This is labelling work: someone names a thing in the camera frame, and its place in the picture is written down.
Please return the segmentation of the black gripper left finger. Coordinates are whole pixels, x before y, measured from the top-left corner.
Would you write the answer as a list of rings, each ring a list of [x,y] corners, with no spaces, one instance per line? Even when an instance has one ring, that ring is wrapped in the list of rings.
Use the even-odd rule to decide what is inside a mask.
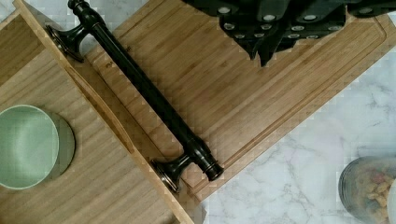
[[[261,66],[273,57],[288,27],[291,0],[238,0],[237,9],[219,17],[219,25],[251,60]]]

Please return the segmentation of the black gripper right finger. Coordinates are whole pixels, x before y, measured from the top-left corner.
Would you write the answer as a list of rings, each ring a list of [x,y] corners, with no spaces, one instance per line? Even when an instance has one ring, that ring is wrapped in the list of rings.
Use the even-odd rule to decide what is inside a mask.
[[[340,31],[346,24],[347,15],[360,19],[376,17],[395,11],[395,0],[292,0],[297,8],[277,47],[283,51],[294,47],[299,39],[318,39]]]

